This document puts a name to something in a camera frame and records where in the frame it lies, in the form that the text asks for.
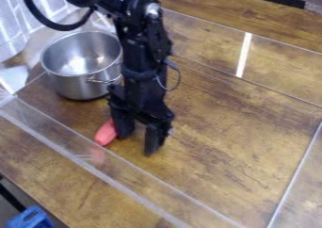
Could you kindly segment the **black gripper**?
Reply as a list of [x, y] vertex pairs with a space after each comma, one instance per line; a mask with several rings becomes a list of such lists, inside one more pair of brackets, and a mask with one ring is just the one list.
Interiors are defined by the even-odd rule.
[[119, 138], [135, 131], [135, 120], [150, 122], [144, 132], [144, 153], [151, 155], [164, 144], [175, 114], [164, 103], [167, 70], [121, 70], [123, 85], [111, 85], [109, 107]]

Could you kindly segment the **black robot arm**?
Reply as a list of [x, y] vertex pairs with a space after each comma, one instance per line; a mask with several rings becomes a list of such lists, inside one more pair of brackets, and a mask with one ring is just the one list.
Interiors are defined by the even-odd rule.
[[163, 27], [162, 3], [159, 0], [67, 1], [103, 12], [113, 20], [123, 52], [123, 83], [108, 87], [111, 116], [120, 138], [131, 136], [136, 122], [145, 125], [143, 151], [150, 155], [164, 144], [175, 117], [164, 103], [172, 42]]

